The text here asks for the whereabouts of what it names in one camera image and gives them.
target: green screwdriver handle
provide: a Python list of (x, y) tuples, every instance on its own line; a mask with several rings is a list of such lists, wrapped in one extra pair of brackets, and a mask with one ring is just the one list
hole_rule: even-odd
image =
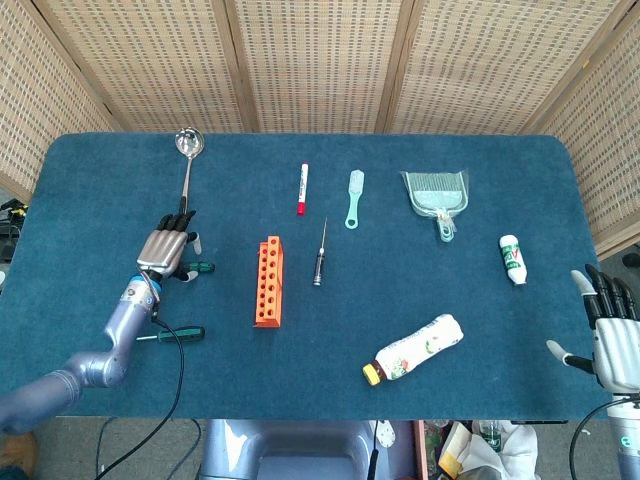
[(216, 269), (216, 266), (211, 262), (191, 262), (191, 263), (183, 263), (182, 268), (184, 268), (187, 272), (213, 272)]
[[(181, 342), (197, 342), (204, 338), (204, 327), (181, 327), (174, 330)], [(158, 333), (158, 341), (161, 343), (175, 342), (175, 337), (168, 330)]]

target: small white bottle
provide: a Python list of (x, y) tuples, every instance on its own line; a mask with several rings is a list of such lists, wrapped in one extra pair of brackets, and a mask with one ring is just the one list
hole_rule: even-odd
[(462, 340), (462, 330), (453, 316), (440, 315), (422, 327), (378, 352), (373, 362), (362, 369), (371, 385), (383, 380), (395, 380), (406, 375), (425, 360)]
[(527, 267), (522, 258), (518, 239), (514, 235), (505, 235), (500, 238), (500, 250), (507, 275), (516, 285), (527, 283)]

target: metal ladle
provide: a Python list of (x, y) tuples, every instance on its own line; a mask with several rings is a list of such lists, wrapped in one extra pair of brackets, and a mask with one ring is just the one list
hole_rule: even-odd
[(176, 133), (176, 148), (187, 157), (187, 173), (184, 176), (182, 198), (180, 198), (180, 213), (187, 213), (189, 200), (189, 179), (191, 178), (191, 163), (204, 148), (204, 137), (195, 128), (183, 128)]

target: wicker divider panel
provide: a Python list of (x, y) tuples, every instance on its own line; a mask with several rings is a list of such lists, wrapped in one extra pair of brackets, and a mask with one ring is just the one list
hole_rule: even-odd
[(36, 0), (128, 129), (243, 131), (212, 1)]
[(117, 128), (36, 18), (29, 4), (0, 2), (0, 187), (24, 202), (56, 137)]
[(373, 132), (400, 0), (235, 0), (262, 130)]
[(518, 132), (616, 3), (427, 1), (390, 130)]
[(640, 235), (640, 8), (635, 10), (542, 127), (571, 153), (603, 257)]

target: red marker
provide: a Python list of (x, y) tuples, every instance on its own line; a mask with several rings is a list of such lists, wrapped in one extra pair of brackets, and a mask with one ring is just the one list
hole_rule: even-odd
[(304, 215), (307, 200), (307, 175), (309, 164), (303, 163), (300, 169), (300, 191), (298, 192), (298, 215)]

